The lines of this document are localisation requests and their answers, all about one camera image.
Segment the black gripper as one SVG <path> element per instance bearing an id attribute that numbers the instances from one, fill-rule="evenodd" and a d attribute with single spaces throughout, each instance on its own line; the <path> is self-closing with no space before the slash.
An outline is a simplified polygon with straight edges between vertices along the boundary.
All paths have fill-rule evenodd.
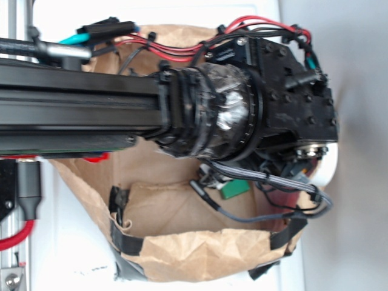
<path id="1" fill-rule="evenodd" d="M 318 69 L 307 69 L 285 45 L 239 37 L 211 49 L 209 62 L 234 65 L 247 76 L 250 121 L 227 159 L 257 153 L 268 159 L 322 158 L 338 140 L 331 90 Z"/>

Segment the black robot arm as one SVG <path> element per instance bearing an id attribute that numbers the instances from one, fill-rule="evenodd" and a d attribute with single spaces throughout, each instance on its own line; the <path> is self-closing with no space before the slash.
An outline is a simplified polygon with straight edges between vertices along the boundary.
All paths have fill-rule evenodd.
<path id="1" fill-rule="evenodd" d="M 202 42 L 188 67 L 148 76 L 88 73 L 87 48 L 1 40 L 1 155 L 97 156 L 139 136 L 179 158 L 297 158 L 338 140 L 311 46 L 299 63 L 273 32 Z"/>

